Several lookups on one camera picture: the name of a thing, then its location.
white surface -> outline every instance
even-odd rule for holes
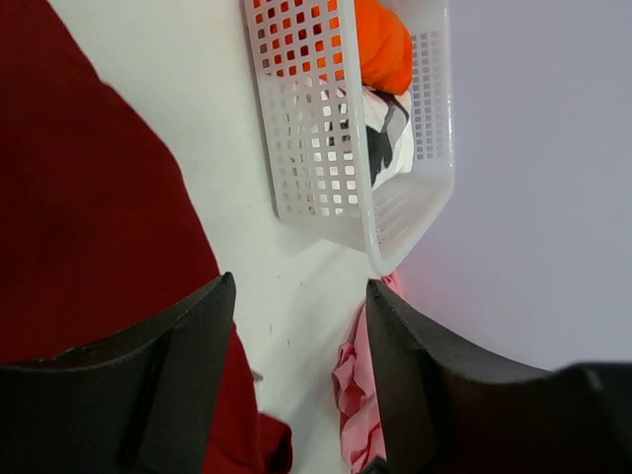
[[[450,10],[455,194],[403,266],[407,294],[538,366],[631,359],[632,2]]]
[[[261,408],[294,430],[292,472],[346,473],[331,370],[371,275],[366,256],[277,221],[239,1],[54,0],[102,78],[180,163],[238,288]]]
[[[246,5],[280,218],[364,251],[377,273],[392,273],[452,194],[447,0],[389,2],[401,18],[411,20],[417,159],[412,173],[375,190],[354,2],[339,2],[330,12],[325,0],[240,1]],[[317,12],[314,5],[320,5]],[[316,25],[322,30],[318,35],[312,33]]]

crumpled pink cloth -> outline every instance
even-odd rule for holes
[[[382,281],[404,296],[397,272],[385,276]],[[341,452],[352,473],[357,474],[376,456],[386,459],[368,345],[366,302],[355,317],[347,341],[340,346],[333,377],[336,404],[341,413]]]

pink fabric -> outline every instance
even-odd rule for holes
[[[385,276],[382,281],[404,296],[397,272]],[[349,338],[340,346],[333,375],[336,403],[341,413],[341,452],[352,473],[357,474],[376,456],[386,459],[368,345],[365,302],[355,317]]]

basket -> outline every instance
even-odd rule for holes
[[[327,0],[244,1],[278,217],[365,252],[378,274],[390,274],[454,186],[447,0],[382,2],[413,40],[416,156],[411,173],[375,190],[354,2],[332,10]]]

wall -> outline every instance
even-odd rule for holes
[[[456,192],[401,268],[466,338],[632,358],[632,2],[452,0]]]

